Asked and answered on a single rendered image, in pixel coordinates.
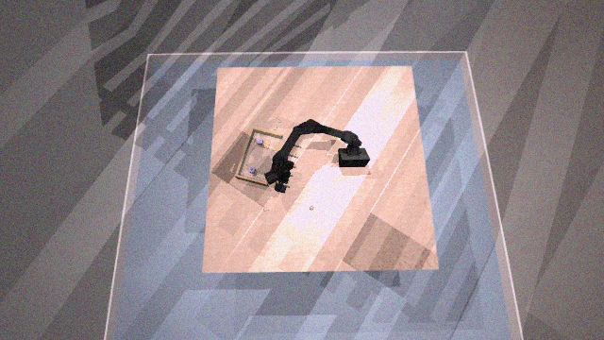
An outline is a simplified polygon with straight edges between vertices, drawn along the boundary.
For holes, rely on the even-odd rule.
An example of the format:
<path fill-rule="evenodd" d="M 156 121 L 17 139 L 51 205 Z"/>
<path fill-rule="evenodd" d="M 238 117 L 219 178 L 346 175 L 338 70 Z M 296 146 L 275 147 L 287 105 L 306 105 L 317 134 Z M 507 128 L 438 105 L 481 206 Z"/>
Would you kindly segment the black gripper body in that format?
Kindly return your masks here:
<path fill-rule="evenodd" d="M 286 164 L 288 164 L 288 163 L 289 163 L 289 164 L 290 164 L 292 167 L 294 167 L 294 163 L 293 163 L 292 161 L 287 161 L 287 163 L 286 163 Z M 281 176 L 279 176 L 280 180 L 279 180 L 279 183 L 276 183 L 276 186 L 275 186 L 275 191 L 280 192 L 280 193 L 283 193 L 283 194 L 285 193 L 287 186 L 282 185 L 282 184 L 283 184 L 283 183 L 287 183 L 287 181 L 288 181 L 288 179 L 289 179 L 290 174 L 291 174 L 291 173 L 290 173 L 290 171 L 289 171 L 289 175 L 288 175 L 288 177 L 286 177 L 286 178 L 282 178 Z M 281 182 L 281 183 L 280 183 L 280 182 Z"/>

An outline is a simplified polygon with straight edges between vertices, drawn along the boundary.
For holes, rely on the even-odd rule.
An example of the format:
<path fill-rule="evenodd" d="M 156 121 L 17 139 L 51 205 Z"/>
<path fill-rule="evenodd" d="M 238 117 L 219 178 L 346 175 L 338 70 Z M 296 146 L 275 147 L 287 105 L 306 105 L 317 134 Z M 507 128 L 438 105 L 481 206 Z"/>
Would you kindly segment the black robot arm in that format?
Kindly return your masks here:
<path fill-rule="evenodd" d="M 349 130 L 338 130 L 332 127 L 327 127 L 319 124 L 318 122 L 309 119 L 306 122 L 293 128 L 292 133 L 288 137 L 284 146 L 275 154 L 272 158 L 272 168 L 269 172 L 265 173 L 264 176 L 269 185 L 279 180 L 279 176 L 286 178 L 289 175 L 289 171 L 292 166 L 287 163 L 288 156 L 297 142 L 300 135 L 311 134 L 311 133 L 325 133 L 334 137 L 341 138 L 341 141 L 348 144 L 346 146 L 346 153 L 348 156 L 359 156 L 360 146 L 362 141 L 358 135 Z"/>

